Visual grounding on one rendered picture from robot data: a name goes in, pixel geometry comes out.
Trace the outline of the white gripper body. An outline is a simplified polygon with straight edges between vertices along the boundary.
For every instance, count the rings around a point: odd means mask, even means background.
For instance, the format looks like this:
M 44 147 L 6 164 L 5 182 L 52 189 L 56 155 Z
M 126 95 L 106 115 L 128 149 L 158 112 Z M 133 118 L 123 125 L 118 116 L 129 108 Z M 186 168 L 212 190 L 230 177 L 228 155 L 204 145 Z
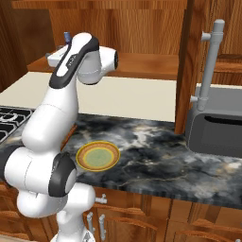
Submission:
M 67 58 L 69 57 L 71 46 L 69 44 L 63 46 L 59 50 L 51 53 L 47 56 L 47 63 L 50 67 L 58 67 L 63 63 L 67 62 Z

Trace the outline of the wooden cutting board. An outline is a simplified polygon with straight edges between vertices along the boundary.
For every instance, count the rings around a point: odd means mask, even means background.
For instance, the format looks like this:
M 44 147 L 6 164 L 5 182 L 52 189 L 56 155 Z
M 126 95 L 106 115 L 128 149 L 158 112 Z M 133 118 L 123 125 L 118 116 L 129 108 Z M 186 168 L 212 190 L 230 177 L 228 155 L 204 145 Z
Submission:
M 72 128 L 69 130 L 69 132 L 67 133 L 67 135 L 65 136 L 65 138 L 63 139 L 63 141 L 61 142 L 61 146 L 60 146 L 60 151 L 62 151 L 64 149 L 64 147 L 66 146 L 66 144 L 68 143 L 68 141 L 70 140 L 71 136 L 73 135 L 73 133 L 75 132 L 75 130 L 77 129 L 78 125 L 74 124 L 72 126 Z

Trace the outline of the yellow plate with green centre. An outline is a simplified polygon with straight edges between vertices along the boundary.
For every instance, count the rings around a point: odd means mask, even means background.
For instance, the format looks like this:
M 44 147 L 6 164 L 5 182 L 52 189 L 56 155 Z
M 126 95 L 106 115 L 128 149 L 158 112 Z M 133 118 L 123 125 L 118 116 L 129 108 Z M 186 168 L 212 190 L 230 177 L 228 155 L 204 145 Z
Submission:
M 84 170 L 101 172 L 114 167 L 120 159 L 116 145 L 107 141 L 94 141 L 82 146 L 77 154 L 77 164 Z

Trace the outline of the wooden cabinet door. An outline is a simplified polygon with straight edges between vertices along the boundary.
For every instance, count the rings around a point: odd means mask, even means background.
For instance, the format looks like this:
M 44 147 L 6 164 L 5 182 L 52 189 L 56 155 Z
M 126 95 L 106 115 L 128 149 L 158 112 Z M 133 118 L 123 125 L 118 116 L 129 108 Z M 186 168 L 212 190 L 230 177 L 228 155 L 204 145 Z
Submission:
M 184 13 L 176 90 L 176 134 L 184 133 L 190 97 L 196 85 L 205 3 L 206 0 L 187 0 L 187 9 Z

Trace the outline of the black gas hob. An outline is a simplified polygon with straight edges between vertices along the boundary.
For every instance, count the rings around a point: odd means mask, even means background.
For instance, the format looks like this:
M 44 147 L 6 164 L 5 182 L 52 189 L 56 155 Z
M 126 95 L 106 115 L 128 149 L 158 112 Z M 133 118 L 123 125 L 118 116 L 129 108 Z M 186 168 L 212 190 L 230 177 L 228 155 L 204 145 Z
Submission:
M 0 144 L 19 129 L 34 113 L 32 109 L 0 106 Z

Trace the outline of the wooden drawer front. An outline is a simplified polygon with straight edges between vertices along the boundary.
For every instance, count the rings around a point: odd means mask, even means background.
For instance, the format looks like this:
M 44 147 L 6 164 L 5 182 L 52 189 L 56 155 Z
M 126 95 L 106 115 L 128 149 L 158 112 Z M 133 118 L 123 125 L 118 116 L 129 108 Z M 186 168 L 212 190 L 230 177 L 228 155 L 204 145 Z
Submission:
M 96 208 L 111 209 L 115 212 L 124 212 L 136 215 L 142 215 L 144 213 L 141 209 L 142 196 L 139 194 L 101 187 L 95 188 L 95 194 L 98 199 L 101 199 L 102 195 L 105 195 L 107 201 L 106 203 L 97 201 L 95 203 Z

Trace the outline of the open wooden wall cabinet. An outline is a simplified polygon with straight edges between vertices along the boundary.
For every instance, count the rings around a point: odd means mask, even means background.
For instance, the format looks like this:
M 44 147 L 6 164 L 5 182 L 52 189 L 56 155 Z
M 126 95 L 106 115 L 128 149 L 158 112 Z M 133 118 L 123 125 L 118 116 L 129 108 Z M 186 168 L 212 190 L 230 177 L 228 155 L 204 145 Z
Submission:
M 55 44 L 65 31 L 90 32 L 116 49 L 116 77 L 177 78 L 187 0 L 13 0 L 12 7 L 45 9 Z

